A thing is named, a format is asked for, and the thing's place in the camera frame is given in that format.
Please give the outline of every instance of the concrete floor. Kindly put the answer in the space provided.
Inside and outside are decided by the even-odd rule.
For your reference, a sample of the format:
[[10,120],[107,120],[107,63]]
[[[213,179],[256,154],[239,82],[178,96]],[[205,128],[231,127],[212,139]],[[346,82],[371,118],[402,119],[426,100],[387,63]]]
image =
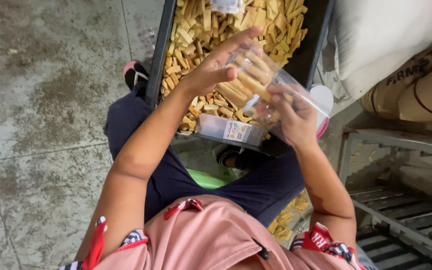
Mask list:
[[[106,111],[128,91],[127,61],[149,68],[163,4],[0,0],[0,269],[72,261],[111,166]],[[338,114],[321,139],[333,166],[360,111]],[[216,144],[192,140],[173,140],[183,163],[220,170]]]

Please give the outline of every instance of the left hand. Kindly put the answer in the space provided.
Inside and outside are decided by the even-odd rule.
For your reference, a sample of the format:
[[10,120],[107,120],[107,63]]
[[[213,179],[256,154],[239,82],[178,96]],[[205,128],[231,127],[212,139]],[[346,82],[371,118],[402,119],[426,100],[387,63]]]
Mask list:
[[221,68],[230,58],[231,52],[238,47],[249,49],[256,43],[253,38],[262,32],[261,26],[255,26],[234,34],[221,46],[211,52],[198,67],[191,71],[183,80],[178,83],[184,86],[182,89],[188,91],[191,97],[204,96],[213,90],[218,83],[231,82],[237,77],[237,70],[234,67]]

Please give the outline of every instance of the printed label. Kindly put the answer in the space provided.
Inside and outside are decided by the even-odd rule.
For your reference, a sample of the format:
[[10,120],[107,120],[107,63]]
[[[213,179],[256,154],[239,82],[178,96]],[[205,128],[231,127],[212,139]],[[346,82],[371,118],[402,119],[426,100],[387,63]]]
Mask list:
[[251,125],[239,121],[228,121],[224,131],[224,138],[245,143],[251,132]]

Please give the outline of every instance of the black container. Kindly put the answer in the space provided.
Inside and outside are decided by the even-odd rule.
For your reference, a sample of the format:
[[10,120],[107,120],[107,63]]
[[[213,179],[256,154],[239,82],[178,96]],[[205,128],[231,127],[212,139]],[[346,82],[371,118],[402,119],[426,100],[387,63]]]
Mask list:
[[[334,0],[309,0],[305,1],[304,5],[308,8],[308,12],[304,15],[302,27],[308,28],[308,34],[301,42],[301,46],[294,51],[293,57],[289,59],[284,70],[306,89],[311,89]],[[153,108],[157,105],[161,80],[163,79],[166,52],[171,43],[171,28],[175,9],[176,0],[165,0],[145,97],[146,103]],[[271,156],[279,156],[289,150],[289,146],[276,136],[271,136],[271,139],[263,141],[260,147],[255,147],[236,141],[193,134],[201,138],[261,151]]]

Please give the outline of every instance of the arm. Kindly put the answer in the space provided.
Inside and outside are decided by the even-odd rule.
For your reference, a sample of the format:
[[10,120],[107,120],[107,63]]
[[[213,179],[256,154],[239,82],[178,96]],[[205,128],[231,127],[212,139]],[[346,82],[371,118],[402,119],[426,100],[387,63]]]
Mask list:
[[294,95],[294,107],[279,95],[281,89],[268,89],[281,114],[286,142],[297,155],[304,184],[314,207],[311,227],[319,222],[326,226],[336,241],[348,247],[356,247],[356,218],[350,195],[316,138],[317,111],[298,95]]
[[261,27],[249,28],[226,40],[181,80],[129,137],[106,177],[93,218],[76,255],[77,261],[86,257],[99,217],[106,218],[109,228],[104,233],[101,259],[115,251],[132,230],[144,227],[147,182],[163,158],[191,101],[196,96],[206,95],[217,83],[236,78],[234,68],[219,67],[228,60],[232,51],[251,41],[261,30]]

